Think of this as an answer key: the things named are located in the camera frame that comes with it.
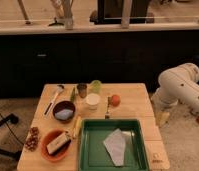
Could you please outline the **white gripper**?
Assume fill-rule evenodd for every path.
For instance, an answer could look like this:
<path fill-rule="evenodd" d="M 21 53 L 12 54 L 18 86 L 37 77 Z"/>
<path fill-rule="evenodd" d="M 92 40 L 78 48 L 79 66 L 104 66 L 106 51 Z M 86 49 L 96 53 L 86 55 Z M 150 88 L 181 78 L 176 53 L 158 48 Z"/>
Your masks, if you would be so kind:
<path fill-rule="evenodd" d="M 168 121 L 170 113 L 167 111 L 167 109 L 164 107 L 164 103 L 161 102 L 158 97 L 153 97 L 152 102 L 155 109 L 157 125 L 162 127 Z"/>

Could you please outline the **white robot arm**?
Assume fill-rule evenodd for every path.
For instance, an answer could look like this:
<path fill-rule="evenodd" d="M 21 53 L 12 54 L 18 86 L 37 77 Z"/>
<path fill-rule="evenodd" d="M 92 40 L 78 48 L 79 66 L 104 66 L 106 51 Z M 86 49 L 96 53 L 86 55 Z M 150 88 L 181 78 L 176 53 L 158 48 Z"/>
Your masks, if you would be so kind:
<path fill-rule="evenodd" d="M 158 77 L 159 87 L 151 97 L 155 109 L 156 124 L 164 125 L 170 109 L 179 101 L 187 104 L 199 123 L 199 67 L 193 63 L 185 63 L 167 69 Z"/>

